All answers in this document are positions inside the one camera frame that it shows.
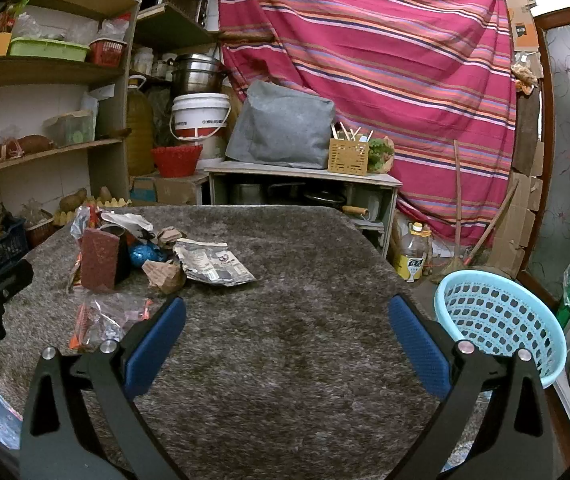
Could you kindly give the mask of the clear plastic wrapper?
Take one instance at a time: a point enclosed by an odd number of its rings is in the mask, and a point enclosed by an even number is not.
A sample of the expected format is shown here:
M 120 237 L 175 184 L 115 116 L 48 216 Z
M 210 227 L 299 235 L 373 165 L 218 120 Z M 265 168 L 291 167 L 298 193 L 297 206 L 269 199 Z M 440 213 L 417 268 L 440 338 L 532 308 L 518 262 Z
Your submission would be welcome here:
M 157 310 L 154 300 L 127 292 L 84 292 L 68 348 L 89 352 L 106 340 L 122 341 L 134 324 L 149 320 Z

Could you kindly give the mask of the steel stock pot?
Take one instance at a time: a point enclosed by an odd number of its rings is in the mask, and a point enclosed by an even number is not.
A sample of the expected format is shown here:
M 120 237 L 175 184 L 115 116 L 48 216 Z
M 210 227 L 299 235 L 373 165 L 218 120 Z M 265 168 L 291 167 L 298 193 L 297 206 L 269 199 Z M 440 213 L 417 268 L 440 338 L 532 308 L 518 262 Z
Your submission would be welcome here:
M 227 76 L 227 68 L 207 54 L 179 55 L 172 66 L 172 84 L 178 94 L 218 93 Z

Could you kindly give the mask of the white side table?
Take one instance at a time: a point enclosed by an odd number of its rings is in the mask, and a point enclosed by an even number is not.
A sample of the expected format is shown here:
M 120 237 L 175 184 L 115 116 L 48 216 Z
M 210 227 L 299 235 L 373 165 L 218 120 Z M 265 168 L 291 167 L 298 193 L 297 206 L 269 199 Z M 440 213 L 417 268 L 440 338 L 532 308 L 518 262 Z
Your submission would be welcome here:
M 224 160 L 206 169 L 215 205 L 287 205 L 333 208 L 375 246 L 389 252 L 401 182 L 388 174 L 351 176 L 326 169 Z

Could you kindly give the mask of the grey shaggy table rug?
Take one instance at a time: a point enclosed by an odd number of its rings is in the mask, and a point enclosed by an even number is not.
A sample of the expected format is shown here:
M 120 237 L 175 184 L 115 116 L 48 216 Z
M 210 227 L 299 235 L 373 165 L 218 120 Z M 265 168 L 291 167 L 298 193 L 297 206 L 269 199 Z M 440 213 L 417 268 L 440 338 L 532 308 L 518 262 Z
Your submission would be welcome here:
M 143 228 L 227 243 L 256 281 L 189 280 L 186 322 L 134 404 L 183 479 L 384 479 L 438 408 L 392 335 L 396 272 L 322 207 L 140 208 Z M 81 290 L 69 231 L 27 256 L 32 283 L 7 301 L 0 393 L 24 413 L 42 351 L 67 351 Z M 111 463 L 128 469 L 92 391 L 84 403 Z

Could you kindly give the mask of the wooden framed door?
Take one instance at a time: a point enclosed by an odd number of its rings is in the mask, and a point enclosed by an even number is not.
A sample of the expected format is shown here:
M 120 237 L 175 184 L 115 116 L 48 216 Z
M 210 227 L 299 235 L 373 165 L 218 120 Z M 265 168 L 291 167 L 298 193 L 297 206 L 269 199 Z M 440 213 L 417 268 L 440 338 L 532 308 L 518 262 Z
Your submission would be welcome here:
M 570 264 L 570 7 L 535 18 L 543 66 L 542 194 L 517 281 L 556 309 Z

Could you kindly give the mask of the white plastic bucket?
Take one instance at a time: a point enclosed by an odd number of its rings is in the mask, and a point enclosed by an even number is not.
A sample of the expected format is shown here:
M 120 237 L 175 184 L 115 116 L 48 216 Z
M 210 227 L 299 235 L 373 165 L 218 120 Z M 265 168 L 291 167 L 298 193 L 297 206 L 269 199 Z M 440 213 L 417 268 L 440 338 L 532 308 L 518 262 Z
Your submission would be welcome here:
M 227 126 L 230 98 L 224 93 L 191 93 L 172 101 L 169 129 L 177 140 L 207 138 Z

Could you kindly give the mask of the straw broom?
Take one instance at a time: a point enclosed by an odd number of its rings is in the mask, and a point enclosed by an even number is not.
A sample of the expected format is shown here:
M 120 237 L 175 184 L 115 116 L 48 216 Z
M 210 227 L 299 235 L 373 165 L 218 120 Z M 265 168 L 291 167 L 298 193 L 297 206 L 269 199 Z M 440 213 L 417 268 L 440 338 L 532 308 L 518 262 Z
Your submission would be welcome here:
M 434 284 L 440 284 L 442 280 L 453 272 L 465 270 L 471 266 L 479 250 L 485 246 L 489 235 L 494 232 L 494 228 L 503 217 L 506 209 L 509 208 L 518 188 L 517 182 L 513 182 L 509 185 L 508 192 L 506 192 L 506 196 L 504 196 L 494 218 L 491 219 L 482 236 L 479 237 L 474 247 L 468 253 L 468 256 L 462 259 L 462 165 L 459 142 L 456 140 L 453 141 L 453 153 L 454 165 L 456 165 L 456 227 L 454 228 L 454 252 L 450 261 L 432 278 Z

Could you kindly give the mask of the green leafy vegetable bag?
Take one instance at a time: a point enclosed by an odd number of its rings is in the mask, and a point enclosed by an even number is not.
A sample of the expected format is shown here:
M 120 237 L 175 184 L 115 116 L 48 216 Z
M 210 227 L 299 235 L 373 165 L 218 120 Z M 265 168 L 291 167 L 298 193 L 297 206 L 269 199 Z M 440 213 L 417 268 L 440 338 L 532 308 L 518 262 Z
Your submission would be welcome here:
M 369 174 L 388 174 L 395 158 L 395 144 L 390 138 L 373 138 L 369 141 Z

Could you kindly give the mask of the yellow egg tray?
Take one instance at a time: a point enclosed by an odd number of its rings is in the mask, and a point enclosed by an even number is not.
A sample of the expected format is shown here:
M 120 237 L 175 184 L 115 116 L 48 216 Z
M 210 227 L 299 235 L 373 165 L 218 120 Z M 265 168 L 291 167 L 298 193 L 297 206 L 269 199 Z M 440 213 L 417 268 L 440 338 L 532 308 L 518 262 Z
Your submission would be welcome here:
M 124 208 L 132 205 L 132 200 L 124 198 L 112 198 L 111 200 L 94 200 L 90 197 L 88 200 L 79 202 L 76 195 L 65 197 L 59 203 L 59 208 L 53 214 L 53 225 L 64 226 L 76 218 L 76 213 L 80 207 L 96 207 L 96 208 Z

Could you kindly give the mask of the dark red snack packet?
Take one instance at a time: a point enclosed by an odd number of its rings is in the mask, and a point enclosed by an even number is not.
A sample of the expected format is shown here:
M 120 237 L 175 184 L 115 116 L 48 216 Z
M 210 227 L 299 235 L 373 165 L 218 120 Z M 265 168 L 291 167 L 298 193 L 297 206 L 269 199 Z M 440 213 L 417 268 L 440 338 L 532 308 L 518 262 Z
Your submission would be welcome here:
M 81 243 L 81 285 L 107 292 L 116 285 L 119 238 L 103 230 L 87 229 Z

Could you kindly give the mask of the red plastic basin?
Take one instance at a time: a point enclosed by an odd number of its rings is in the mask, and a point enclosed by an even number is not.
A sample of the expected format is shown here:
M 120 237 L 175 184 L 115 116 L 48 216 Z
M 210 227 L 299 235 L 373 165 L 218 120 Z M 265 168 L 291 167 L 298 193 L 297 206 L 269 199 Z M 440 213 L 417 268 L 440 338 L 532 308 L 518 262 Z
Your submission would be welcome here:
M 195 174 L 202 150 L 200 144 L 166 146 L 153 148 L 151 156 L 161 177 L 183 178 Z

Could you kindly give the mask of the amber oil jug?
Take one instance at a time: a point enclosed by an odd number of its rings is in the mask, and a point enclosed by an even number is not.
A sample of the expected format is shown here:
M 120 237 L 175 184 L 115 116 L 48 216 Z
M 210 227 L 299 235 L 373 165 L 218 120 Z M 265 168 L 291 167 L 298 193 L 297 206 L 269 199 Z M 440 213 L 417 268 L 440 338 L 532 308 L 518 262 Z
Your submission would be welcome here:
M 142 75 L 128 77 L 126 97 L 126 126 L 130 133 L 125 139 L 126 162 L 130 177 L 150 174 L 154 170 L 151 150 L 154 148 L 154 116 L 147 96 L 140 90 L 146 78 Z

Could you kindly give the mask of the small red basket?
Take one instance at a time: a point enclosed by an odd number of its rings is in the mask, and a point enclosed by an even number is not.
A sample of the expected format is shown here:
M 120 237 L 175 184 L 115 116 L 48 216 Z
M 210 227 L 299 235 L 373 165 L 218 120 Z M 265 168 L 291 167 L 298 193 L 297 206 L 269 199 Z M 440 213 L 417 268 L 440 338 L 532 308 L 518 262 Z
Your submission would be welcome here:
M 90 48 L 88 59 L 91 63 L 102 67 L 118 68 L 126 43 L 116 39 L 98 38 L 88 47 Z

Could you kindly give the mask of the brown paper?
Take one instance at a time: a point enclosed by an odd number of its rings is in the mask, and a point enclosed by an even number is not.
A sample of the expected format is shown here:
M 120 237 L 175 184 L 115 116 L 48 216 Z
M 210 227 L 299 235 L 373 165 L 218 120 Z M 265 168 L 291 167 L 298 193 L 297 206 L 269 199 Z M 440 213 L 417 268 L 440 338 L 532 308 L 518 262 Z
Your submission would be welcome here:
M 148 279 L 149 287 L 163 295 L 174 294 L 186 282 L 182 267 L 176 263 L 147 260 L 143 263 L 142 270 Z

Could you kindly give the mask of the wooden shelf unit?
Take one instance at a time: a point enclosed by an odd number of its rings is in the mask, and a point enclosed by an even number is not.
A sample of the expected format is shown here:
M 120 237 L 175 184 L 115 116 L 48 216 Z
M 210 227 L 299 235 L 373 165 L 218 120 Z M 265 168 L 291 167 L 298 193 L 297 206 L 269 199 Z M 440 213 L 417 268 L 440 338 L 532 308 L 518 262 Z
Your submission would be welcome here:
M 107 186 L 111 192 L 128 197 L 130 179 L 124 145 L 128 63 L 135 41 L 157 51 L 190 49 L 215 42 L 215 34 L 192 21 L 183 11 L 168 3 L 140 10 L 140 0 L 31 0 L 37 6 L 64 11 L 86 18 L 130 17 L 125 35 L 125 54 L 117 68 L 89 62 L 36 58 L 35 56 L 0 56 L 0 88 L 26 86 L 53 87 L 55 84 L 84 84 L 96 90 L 114 86 L 114 95 L 99 105 L 93 142 L 73 144 L 0 162 L 0 172 L 13 166 L 30 164 L 40 158 L 87 150 L 88 178 L 93 192 Z

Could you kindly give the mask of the green plastic tray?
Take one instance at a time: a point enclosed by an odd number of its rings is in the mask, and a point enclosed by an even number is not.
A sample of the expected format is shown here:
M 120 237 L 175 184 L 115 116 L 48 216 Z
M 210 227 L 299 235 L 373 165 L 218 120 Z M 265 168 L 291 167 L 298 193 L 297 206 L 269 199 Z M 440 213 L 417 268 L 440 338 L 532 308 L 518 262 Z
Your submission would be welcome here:
M 9 56 L 28 56 L 29 58 L 57 58 L 73 62 L 84 62 L 90 48 L 73 42 L 17 37 L 10 40 Z

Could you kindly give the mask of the red striped hanging cloth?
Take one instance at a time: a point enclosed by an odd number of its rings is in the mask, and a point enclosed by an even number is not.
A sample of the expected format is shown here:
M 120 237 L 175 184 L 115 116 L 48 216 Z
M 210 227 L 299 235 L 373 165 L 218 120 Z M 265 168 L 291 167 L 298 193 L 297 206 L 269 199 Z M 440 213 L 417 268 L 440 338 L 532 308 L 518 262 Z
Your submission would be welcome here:
M 462 242 L 482 236 L 506 189 L 516 91 L 506 0 L 218 0 L 223 32 L 267 32 L 226 44 L 231 83 L 256 80 L 334 102 L 345 126 L 395 144 L 398 208 L 442 238 L 456 227 L 462 165 Z

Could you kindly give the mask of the yellow label oil bottle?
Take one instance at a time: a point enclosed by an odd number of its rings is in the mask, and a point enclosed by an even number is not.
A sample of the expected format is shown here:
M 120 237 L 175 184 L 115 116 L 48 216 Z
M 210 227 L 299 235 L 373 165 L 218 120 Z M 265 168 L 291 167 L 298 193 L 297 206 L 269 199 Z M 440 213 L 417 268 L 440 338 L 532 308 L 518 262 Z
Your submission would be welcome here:
M 412 222 L 401 237 L 400 246 L 393 259 L 393 267 L 404 281 L 413 283 L 422 278 L 430 253 L 430 230 L 421 222 Z

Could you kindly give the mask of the blue foil ball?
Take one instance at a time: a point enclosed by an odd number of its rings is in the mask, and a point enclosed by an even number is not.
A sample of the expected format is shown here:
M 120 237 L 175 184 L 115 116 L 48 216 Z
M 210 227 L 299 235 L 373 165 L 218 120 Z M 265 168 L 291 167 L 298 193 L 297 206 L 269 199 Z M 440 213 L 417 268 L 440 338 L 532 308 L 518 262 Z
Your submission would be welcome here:
M 168 253 L 156 246 L 155 244 L 137 244 L 128 248 L 132 266 L 140 269 L 147 261 L 152 262 L 166 262 L 168 260 Z

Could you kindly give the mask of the light blue plastic basket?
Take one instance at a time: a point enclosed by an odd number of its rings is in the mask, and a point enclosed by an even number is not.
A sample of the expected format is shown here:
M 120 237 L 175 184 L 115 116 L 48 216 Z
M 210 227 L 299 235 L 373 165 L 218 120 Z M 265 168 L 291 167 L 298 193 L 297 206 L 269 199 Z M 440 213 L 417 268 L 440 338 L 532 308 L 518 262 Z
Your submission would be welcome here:
M 471 341 L 491 356 L 528 350 L 545 389 L 565 368 L 560 323 L 537 296 L 507 278 L 485 271 L 453 272 L 437 286 L 434 309 L 454 341 Z

